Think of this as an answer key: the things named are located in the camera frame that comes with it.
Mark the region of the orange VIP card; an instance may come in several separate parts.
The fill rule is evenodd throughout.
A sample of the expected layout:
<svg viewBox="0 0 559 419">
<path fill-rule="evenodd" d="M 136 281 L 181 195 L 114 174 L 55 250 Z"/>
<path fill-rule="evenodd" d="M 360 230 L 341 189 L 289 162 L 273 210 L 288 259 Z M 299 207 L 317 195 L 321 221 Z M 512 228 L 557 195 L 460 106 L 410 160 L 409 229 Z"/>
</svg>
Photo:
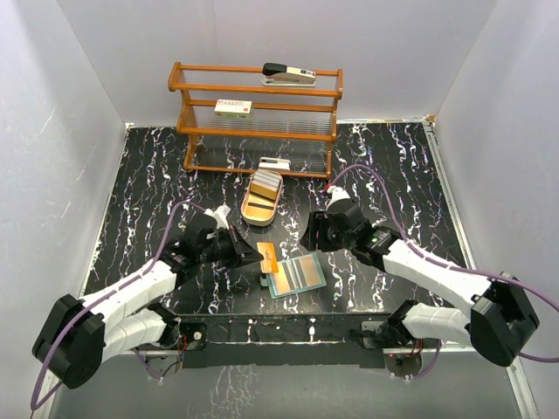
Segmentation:
<svg viewBox="0 0 559 419">
<path fill-rule="evenodd" d="M 278 263 L 278 270 L 271 273 L 271 281 L 276 296 L 287 295 L 298 289 L 298 284 L 293 278 L 290 268 L 283 263 Z"/>
<path fill-rule="evenodd" d="M 273 274 L 278 271 L 278 261 L 274 244 L 271 242 L 257 242 L 257 250 L 262 256 L 260 269 L 263 274 Z"/>
</svg>

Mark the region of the mint green card holder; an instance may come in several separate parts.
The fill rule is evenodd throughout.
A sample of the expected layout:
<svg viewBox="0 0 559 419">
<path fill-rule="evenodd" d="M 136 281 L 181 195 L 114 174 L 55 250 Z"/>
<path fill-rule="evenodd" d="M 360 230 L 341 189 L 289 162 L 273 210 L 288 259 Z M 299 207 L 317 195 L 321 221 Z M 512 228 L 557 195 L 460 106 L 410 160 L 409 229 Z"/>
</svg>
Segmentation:
<svg viewBox="0 0 559 419">
<path fill-rule="evenodd" d="M 280 261 L 279 263 L 283 263 L 283 264 L 286 265 L 286 267 L 289 267 L 289 268 L 290 268 L 290 271 L 291 271 L 291 273 L 292 273 L 292 275 L 293 275 L 293 278 L 296 280 L 296 282 L 297 282 L 297 284 L 298 284 L 298 289 L 297 289 L 295 292 L 290 292 L 290 293 L 288 293 L 287 295 L 283 295 L 283 296 L 276 296 L 275 293 L 274 293 L 274 291 L 273 291 L 273 289 L 272 289 L 271 274 L 262 274 L 262 275 L 261 275 L 260 283 L 261 283 L 264 287 L 267 287 L 267 288 L 268 288 L 268 290 L 269 290 L 269 292 L 270 292 L 270 294 L 271 294 L 271 297 L 272 297 L 273 299 L 278 299 L 278 298 L 282 298 L 282 297 L 286 297 L 286 296 L 290 296 L 290 295 L 294 295 L 294 294 L 298 294 L 298 293 L 302 293 L 302 292 L 309 292 L 309 291 L 312 291 L 312 290 L 315 290 L 315 289 L 322 288 L 322 287 L 324 287 L 324 286 L 327 284 L 327 283 L 326 283 L 325 276 L 324 276 L 324 273 L 323 273 L 323 270 L 322 270 L 322 268 L 321 268 L 320 261 L 319 261 L 317 255 L 316 255 L 315 253 L 309 253 L 309 254 L 307 254 L 307 255 L 314 255 L 314 257 L 315 257 L 315 259 L 316 259 L 317 266 L 318 266 L 318 269 L 319 269 L 319 272 L 320 272 L 320 275 L 321 275 L 321 280 L 322 280 L 321 285 L 315 286 L 315 287 L 310 287 L 310 288 L 305 288 L 305 287 L 302 286 L 302 284 L 301 284 L 301 282 L 300 282 L 300 280 L 299 280 L 299 278 L 298 278 L 298 272 L 297 272 L 297 269 L 296 269 L 295 266 L 294 266 L 294 262 L 295 262 L 298 258 L 304 257 L 304 256 L 306 256 L 306 255 L 304 255 L 304 256 L 299 256 L 299 257 L 296 257 L 296 258 L 289 258 L 289 259 L 286 259 L 286 260 L 284 260 L 284 261 Z"/>
</svg>

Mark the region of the brown gold credit card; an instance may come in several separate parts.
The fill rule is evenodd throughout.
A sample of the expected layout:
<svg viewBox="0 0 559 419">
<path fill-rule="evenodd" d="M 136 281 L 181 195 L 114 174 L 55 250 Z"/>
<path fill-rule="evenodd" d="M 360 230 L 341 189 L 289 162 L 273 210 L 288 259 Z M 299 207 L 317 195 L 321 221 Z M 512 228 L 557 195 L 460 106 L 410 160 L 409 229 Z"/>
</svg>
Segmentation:
<svg viewBox="0 0 559 419">
<path fill-rule="evenodd" d="M 310 288 L 321 285 L 321 275 L 314 255 L 298 258 L 294 262 L 294 266 L 303 287 Z"/>
</svg>

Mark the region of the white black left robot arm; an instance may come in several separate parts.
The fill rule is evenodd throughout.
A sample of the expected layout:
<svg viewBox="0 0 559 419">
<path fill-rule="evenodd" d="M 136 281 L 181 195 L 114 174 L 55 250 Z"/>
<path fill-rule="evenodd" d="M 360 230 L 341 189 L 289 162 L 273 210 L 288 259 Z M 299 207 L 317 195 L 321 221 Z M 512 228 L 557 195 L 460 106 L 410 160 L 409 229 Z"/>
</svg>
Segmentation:
<svg viewBox="0 0 559 419">
<path fill-rule="evenodd" d="M 59 298 L 31 353 L 66 387 L 78 388 L 103 362 L 127 350 L 176 346 L 180 321 L 159 299 L 182 287 L 191 272 L 203 264 L 235 269 L 262 259 L 225 216 L 210 210 L 197 214 L 138 271 L 79 299 Z"/>
</svg>

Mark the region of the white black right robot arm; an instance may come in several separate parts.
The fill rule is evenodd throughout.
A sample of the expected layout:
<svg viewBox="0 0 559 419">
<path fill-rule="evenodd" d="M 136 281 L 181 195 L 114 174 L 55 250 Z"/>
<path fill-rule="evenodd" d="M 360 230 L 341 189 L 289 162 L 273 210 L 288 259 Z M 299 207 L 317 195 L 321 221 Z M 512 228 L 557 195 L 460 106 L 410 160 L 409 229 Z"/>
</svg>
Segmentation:
<svg viewBox="0 0 559 419">
<path fill-rule="evenodd" d="M 540 325 L 516 279 L 478 276 L 431 253 L 420 254 L 391 227 L 373 226 L 348 198 L 311 212 L 300 245 L 308 251 L 348 250 L 360 263 L 407 279 L 449 304 L 436 307 L 407 299 L 383 323 L 352 331 L 362 345 L 407 347 L 414 340 L 449 340 L 507 367 Z"/>
</svg>

